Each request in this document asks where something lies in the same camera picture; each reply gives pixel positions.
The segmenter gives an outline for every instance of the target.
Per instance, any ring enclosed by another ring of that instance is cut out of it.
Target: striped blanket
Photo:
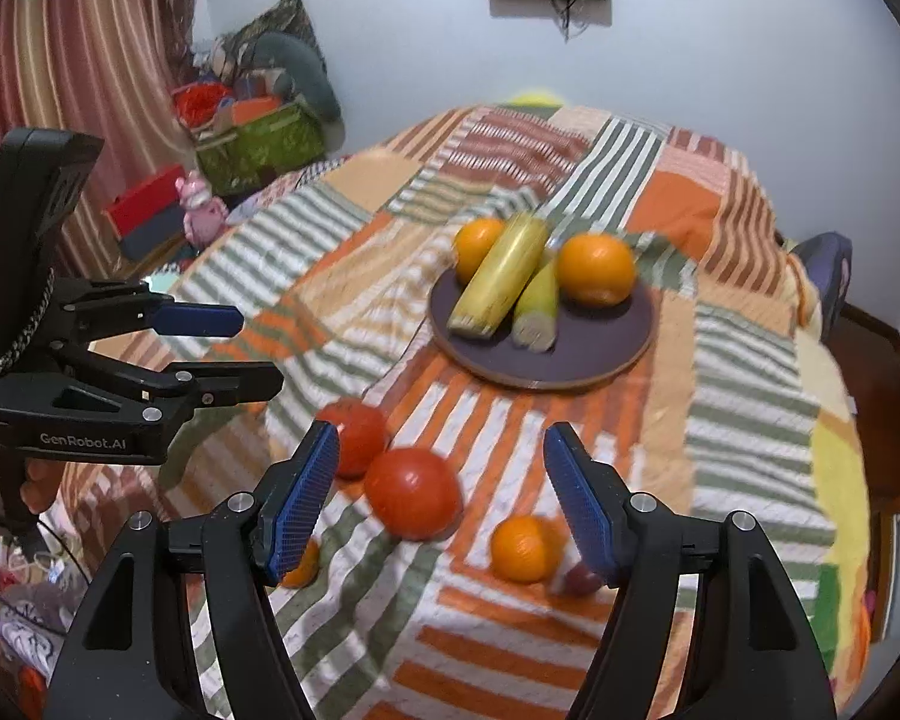
[[[471,218],[520,210],[567,234],[614,231],[634,248],[659,324],[648,352],[610,384],[507,391],[434,345],[428,292],[452,264],[453,235]],[[343,395],[379,406],[396,445],[432,447],[460,476],[460,528],[428,543],[393,538],[359,482],[339,485],[317,524],[317,581],[271,592],[317,717],[563,717],[613,592],[560,592],[578,560],[570,538],[549,586],[497,580],[487,554],[511,514],[552,518],[568,536],[540,450],[559,419],[633,490],[677,512],[753,512],[812,620],[838,704],[850,697],[866,659],[860,445],[839,370],[813,332],[816,293],[773,242],[773,210],[739,152],[586,108],[452,110],[280,196],[207,251],[175,293],[236,304],[244,331],[141,333],[106,351],[149,367],[268,359],[286,384],[269,404],[199,413],[159,470],[68,469],[64,499],[93,560],[135,509],[186,517],[252,488]],[[679,691],[693,579],[680,584],[654,717]],[[227,717],[199,589],[191,611],[207,706]]]

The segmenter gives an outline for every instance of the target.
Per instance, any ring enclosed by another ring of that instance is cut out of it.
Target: human hand
[[[20,485],[20,497],[33,514],[53,506],[66,467],[58,461],[26,459],[26,482]]]

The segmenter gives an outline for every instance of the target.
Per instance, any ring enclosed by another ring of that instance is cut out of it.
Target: silver bolt
[[[130,519],[127,520],[127,522],[130,522],[131,531],[142,531],[153,521],[154,516],[150,512],[134,512],[130,514]]]
[[[226,507],[231,512],[245,512],[253,506],[252,493],[234,493],[226,502]]]
[[[644,514],[653,512],[656,509],[656,498],[648,493],[634,493],[631,495],[631,506],[637,512],[644,512]]]
[[[756,520],[749,512],[734,512],[730,522],[742,531],[752,531],[756,527]]]

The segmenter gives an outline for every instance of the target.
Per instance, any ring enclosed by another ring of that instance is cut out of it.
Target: sugarcane piece
[[[544,220],[514,215],[463,290],[447,329],[471,338],[493,335],[538,268],[549,234]]]
[[[557,267],[549,261],[530,279],[514,306],[511,338],[516,346],[542,354],[557,341]]]

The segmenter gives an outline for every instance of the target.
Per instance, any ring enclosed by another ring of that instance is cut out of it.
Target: purple plate
[[[640,280],[629,298],[610,308],[586,308],[560,300],[557,342],[549,352],[538,354],[511,341],[511,317],[485,340],[447,331],[447,319],[462,293],[452,268],[430,290],[430,321],[437,345],[474,375],[521,389],[579,389],[611,379],[647,350],[656,316],[650,290]]]

